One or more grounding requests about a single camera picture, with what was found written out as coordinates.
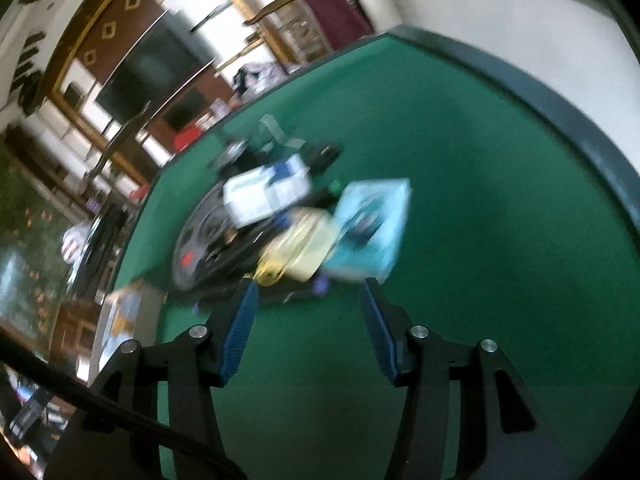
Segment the floral wall painting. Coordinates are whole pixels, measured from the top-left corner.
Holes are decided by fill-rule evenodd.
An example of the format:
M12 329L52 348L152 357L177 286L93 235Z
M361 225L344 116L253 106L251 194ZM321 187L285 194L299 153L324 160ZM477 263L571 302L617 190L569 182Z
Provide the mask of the floral wall painting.
M1 151L1 326L48 353L70 266L61 255L70 222Z

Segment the cream yellow cartoon case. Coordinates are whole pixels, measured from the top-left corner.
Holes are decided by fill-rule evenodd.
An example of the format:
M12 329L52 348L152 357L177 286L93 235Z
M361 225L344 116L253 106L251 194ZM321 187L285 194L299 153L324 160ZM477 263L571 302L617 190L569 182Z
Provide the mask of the cream yellow cartoon case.
M340 228L324 209L296 207L288 211L291 223L262 250L254 273L260 286L281 278L308 282L320 269L337 241Z

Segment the light blue tissue pack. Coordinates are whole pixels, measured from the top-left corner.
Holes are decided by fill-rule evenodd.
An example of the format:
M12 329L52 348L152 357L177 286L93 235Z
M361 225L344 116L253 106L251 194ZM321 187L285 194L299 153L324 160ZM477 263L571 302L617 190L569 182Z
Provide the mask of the light blue tissue pack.
M342 282L385 282L398 260L410 198L407 179L350 182L334 210L338 237L321 271Z

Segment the pile of clothes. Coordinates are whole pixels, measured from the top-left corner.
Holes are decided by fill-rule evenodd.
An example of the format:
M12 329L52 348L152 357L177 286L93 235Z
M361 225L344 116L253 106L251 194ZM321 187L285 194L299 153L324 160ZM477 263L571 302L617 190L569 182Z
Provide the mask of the pile of clothes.
M247 63L234 74L232 88L242 103L253 101L262 93L288 78L277 62Z

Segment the round grey table console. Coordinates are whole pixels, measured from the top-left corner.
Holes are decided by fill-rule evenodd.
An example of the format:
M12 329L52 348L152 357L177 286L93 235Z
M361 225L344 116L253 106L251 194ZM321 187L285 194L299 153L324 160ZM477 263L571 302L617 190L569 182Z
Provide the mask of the round grey table console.
M226 273L221 261L230 248L234 224L224 206L224 185L216 183L189 214L171 257L171 281L190 292Z

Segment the wooden chair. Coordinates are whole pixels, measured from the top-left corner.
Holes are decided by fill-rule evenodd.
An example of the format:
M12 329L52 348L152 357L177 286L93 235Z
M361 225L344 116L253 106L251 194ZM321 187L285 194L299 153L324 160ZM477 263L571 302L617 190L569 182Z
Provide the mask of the wooden chair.
M244 22L255 26L283 66L307 66L333 52L305 0L274 0Z

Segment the maroon cloth on chair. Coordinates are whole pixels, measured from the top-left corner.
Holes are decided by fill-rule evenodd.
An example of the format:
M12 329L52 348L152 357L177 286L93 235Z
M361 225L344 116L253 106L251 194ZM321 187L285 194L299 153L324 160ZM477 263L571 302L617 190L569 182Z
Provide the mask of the maroon cloth on chair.
M356 0L304 0L333 50L343 50L374 34Z

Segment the black television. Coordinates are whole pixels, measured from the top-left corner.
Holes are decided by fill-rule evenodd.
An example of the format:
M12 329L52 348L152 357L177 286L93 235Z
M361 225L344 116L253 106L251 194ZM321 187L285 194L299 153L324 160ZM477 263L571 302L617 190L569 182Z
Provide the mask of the black television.
M127 52L96 97L115 122L126 124L148 104L160 107L217 52L182 13L165 12Z

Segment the black cylindrical motor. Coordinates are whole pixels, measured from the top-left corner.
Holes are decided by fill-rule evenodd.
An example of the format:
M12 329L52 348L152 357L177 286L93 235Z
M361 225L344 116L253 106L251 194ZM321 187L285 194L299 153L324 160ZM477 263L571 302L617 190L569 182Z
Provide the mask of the black cylindrical motor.
M220 174L225 171L242 174L261 164L262 159L259 153L246 139L232 139L226 143L222 152L208 163L208 166L214 167Z

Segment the blue white medicine box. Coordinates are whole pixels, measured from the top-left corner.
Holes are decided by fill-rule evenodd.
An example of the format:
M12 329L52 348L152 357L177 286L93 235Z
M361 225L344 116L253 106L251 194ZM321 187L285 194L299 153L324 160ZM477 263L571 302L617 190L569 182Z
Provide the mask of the blue white medicine box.
M244 228L297 203L310 191L309 168L294 154L229 179L222 197L232 224Z

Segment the cardboard box tray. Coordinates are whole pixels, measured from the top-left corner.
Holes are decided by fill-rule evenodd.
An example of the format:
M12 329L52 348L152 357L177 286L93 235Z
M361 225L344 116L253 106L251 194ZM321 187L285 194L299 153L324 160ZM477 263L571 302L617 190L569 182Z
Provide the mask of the cardboard box tray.
M165 296L158 288L137 280L104 298L91 350L89 385L124 341L134 339L145 347L155 344Z

